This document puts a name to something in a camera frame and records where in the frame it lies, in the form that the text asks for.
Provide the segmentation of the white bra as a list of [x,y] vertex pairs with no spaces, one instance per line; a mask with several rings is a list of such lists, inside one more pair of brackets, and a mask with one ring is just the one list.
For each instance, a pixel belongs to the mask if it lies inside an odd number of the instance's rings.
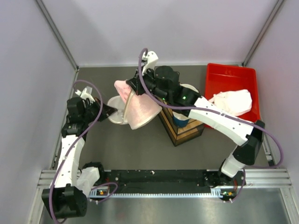
[[237,117],[252,109],[252,98],[247,89],[219,92],[209,102]]

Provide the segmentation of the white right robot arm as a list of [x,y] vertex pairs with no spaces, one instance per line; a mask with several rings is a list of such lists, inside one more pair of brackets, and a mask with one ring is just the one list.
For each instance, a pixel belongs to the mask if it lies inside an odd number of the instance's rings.
[[263,141],[265,124],[262,121],[253,123],[225,113],[199,92],[184,87],[179,81],[179,72],[169,66],[146,69],[142,75],[135,73],[126,84],[138,96],[146,94],[156,104],[203,122],[237,145],[221,164],[218,175],[206,178],[211,187],[230,184],[240,169],[255,164]]

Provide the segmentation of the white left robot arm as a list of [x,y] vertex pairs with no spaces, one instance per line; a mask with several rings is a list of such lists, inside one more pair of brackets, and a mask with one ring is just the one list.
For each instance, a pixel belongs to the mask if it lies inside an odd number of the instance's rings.
[[79,159],[90,126],[117,110],[97,98],[74,97],[67,101],[67,111],[57,171],[50,187],[42,192],[43,203],[56,223],[85,216],[90,191],[105,182],[106,174],[100,162],[90,162],[79,169]]

